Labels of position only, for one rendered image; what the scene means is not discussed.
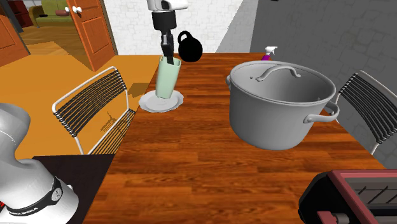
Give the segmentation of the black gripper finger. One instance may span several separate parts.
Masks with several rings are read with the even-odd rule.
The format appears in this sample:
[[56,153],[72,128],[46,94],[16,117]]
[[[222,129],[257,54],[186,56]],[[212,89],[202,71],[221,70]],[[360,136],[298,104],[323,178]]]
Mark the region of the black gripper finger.
[[174,38],[171,31],[167,32],[167,42],[168,42],[168,53],[167,53],[167,62],[171,65],[174,65]]
[[161,47],[162,47],[163,55],[165,57],[169,57],[170,56],[169,31],[162,32]]

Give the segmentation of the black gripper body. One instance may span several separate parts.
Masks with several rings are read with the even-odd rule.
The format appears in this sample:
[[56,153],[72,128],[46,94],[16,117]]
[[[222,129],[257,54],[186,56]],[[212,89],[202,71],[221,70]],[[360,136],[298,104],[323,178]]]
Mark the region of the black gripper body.
[[152,12],[155,30],[167,32],[177,27],[175,11]]

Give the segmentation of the black jug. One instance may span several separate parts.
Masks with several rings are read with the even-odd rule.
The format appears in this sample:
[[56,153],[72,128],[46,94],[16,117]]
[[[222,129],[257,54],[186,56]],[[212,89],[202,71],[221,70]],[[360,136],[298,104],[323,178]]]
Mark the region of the black jug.
[[200,60],[203,48],[201,42],[194,38],[188,31],[182,31],[178,35],[178,54],[185,62]]

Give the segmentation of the mint green cup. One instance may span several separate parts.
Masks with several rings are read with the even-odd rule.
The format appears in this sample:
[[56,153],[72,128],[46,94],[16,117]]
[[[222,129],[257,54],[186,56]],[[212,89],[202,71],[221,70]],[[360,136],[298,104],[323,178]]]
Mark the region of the mint green cup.
[[167,57],[161,56],[158,64],[157,82],[155,93],[157,97],[169,99],[176,85],[181,61],[172,58],[173,64],[168,63]]

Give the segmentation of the white plate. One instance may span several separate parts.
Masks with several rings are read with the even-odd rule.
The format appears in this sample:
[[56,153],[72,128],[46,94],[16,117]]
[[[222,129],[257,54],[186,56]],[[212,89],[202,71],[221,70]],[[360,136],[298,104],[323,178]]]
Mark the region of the white plate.
[[139,100],[139,106],[150,113],[165,113],[178,108],[184,101],[184,96],[174,90],[169,99],[157,97],[155,91],[149,91]]

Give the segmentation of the orange door with white knob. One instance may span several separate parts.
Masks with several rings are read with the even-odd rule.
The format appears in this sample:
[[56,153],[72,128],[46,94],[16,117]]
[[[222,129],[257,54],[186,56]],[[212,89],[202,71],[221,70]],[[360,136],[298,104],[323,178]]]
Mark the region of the orange door with white knob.
[[115,56],[101,0],[66,0],[90,68],[97,71]]

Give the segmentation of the purple spray bottle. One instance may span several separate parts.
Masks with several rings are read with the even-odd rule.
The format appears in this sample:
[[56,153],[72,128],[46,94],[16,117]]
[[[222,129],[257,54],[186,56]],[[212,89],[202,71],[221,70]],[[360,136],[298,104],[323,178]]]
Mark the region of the purple spray bottle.
[[265,48],[265,54],[264,56],[261,58],[261,60],[272,60],[270,55],[272,53],[274,53],[275,49],[277,49],[277,46],[267,46]]

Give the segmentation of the grey pot lid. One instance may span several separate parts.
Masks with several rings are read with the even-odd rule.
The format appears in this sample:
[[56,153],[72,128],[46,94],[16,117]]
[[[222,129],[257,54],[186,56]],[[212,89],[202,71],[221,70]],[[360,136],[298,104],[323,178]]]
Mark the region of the grey pot lid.
[[335,85],[325,75],[281,61],[244,62],[230,71],[226,83],[254,97],[282,104],[320,104],[336,93]]

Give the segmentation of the wooden table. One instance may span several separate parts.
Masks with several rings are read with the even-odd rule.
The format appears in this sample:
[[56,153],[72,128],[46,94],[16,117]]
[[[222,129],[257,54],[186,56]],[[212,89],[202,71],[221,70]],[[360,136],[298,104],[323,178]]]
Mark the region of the wooden table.
[[184,64],[184,101],[139,109],[83,224],[302,224],[298,200],[313,177],[382,165],[338,123],[316,123],[295,148],[268,151],[229,124],[225,78],[258,53],[206,53]]

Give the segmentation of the green sofa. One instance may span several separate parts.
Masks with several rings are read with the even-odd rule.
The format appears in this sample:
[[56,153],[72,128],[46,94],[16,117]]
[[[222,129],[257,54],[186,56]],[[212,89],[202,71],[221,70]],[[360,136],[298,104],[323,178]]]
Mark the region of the green sofa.
[[29,8],[29,16],[36,27],[73,26],[65,7],[68,7],[67,0],[41,0],[41,5]]

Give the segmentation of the grey cooking pot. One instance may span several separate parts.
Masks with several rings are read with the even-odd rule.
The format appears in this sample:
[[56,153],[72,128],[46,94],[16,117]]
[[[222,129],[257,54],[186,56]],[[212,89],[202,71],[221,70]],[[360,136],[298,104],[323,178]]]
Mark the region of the grey cooking pot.
[[332,122],[340,113],[332,98],[320,104],[282,104],[254,97],[237,87],[229,87],[229,91],[232,130],[243,141],[266,150],[293,148],[314,123]]

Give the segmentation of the dark red shelf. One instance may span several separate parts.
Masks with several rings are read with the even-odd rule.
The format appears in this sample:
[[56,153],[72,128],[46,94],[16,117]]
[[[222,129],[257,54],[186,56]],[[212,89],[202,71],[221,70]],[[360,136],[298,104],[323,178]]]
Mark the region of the dark red shelf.
[[28,9],[22,0],[6,0],[21,27],[33,26]]

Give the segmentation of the dark red toaster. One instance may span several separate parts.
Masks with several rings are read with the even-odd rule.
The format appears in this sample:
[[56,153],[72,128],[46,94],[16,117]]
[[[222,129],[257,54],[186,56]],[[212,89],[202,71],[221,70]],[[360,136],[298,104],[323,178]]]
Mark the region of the dark red toaster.
[[316,175],[298,202],[305,224],[397,224],[397,170]]

